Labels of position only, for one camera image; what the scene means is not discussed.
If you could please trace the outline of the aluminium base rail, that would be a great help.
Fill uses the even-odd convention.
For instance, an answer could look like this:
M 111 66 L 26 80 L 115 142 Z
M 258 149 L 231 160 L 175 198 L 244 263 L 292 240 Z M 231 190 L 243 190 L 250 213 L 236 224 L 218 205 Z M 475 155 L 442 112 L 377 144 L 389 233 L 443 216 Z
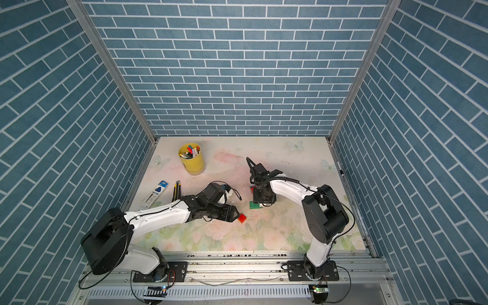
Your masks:
M 87 277 L 70 304 L 310 304 L 323 293 L 327 304 L 400 304 L 384 259 L 367 251 L 335 250 L 335 268 L 311 281 L 297 251 L 171 252 L 169 280 L 150 282 L 128 271 Z

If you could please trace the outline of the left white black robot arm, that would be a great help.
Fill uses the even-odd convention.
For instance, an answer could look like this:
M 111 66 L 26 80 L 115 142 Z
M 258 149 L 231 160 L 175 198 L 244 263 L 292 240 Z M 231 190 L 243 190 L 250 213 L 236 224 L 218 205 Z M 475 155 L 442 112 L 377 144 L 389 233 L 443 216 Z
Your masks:
M 196 195 L 186 195 L 156 208 L 123 212 L 112 208 L 88 230 L 81 239 L 91 272 L 104 275 L 114 270 L 138 271 L 144 275 L 163 265 L 160 250 L 146 250 L 135 240 L 161 228 L 185 224 L 206 217 L 234 222 L 240 212 L 227 199 L 238 195 L 228 184 L 211 182 Z

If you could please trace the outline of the yellow pen cup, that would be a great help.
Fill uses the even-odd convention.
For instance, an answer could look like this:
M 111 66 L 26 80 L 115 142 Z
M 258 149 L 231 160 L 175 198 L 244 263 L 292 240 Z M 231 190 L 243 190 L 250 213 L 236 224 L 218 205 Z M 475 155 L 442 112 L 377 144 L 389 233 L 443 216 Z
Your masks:
M 190 175 L 200 175 L 205 169 L 205 160 L 202 155 L 202 148 L 197 143 L 183 145 L 178 155 L 180 160 Z

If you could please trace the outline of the yellow black utility knife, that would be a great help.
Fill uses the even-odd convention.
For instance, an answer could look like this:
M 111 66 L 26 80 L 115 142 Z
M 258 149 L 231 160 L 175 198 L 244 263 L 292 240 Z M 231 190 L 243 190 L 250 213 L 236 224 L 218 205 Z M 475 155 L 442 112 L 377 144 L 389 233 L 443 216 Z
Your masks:
M 181 197 L 181 190 L 180 190 L 180 180 L 177 180 L 175 185 L 174 185 L 174 191 L 173 191 L 173 197 L 172 197 L 172 202 L 175 202 L 180 199 Z

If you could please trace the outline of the blue white blister pack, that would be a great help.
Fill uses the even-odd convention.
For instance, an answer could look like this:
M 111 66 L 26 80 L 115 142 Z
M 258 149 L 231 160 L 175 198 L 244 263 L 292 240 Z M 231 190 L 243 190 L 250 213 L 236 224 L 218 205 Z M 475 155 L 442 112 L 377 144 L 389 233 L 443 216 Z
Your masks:
M 138 211 L 149 209 L 154 202 L 160 197 L 160 195 L 167 189 L 168 183 L 162 180 L 153 190 L 149 196 L 142 202 Z

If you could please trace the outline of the green lego brick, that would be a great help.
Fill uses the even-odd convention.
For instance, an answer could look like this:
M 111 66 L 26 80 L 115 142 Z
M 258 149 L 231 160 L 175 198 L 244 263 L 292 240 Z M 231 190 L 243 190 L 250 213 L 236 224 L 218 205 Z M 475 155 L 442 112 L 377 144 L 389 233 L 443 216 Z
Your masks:
M 250 210 L 257 210 L 263 208 L 263 206 L 260 203 L 254 203 L 253 201 L 250 201 L 249 208 Z

